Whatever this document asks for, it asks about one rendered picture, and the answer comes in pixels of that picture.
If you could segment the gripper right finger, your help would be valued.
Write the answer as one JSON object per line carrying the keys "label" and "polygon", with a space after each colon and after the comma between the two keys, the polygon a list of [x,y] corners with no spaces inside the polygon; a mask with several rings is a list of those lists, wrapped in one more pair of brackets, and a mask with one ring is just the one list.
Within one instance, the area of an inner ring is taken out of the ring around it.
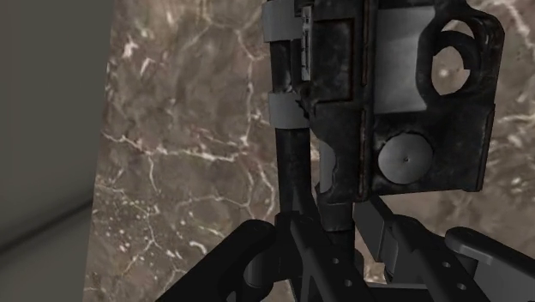
{"label": "gripper right finger", "polygon": [[468,227],[442,236],[378,196],[353,207],[385,290],[409,302],[535,302],[535,259]]}

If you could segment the black grey hinged metal tool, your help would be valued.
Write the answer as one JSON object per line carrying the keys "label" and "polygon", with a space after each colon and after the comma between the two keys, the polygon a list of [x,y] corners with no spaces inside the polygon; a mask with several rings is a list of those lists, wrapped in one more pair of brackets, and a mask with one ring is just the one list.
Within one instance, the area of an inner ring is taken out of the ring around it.
{"label": "black grey hinged metal tool", "polygon": [[504,31],[466,0],[266,0],[283,211],[354,246],[373,195],[481,190]]}

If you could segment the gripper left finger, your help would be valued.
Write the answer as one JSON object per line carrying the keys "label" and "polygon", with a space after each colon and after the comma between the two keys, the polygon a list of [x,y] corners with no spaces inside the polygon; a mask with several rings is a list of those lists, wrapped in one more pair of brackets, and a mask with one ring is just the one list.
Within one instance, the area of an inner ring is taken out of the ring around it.
{"label": "gripper left finger", "polygon": [[283,280],[296,302],[377,302],[321,224],[299,212],[245,221],[156,302],[261,302]]}

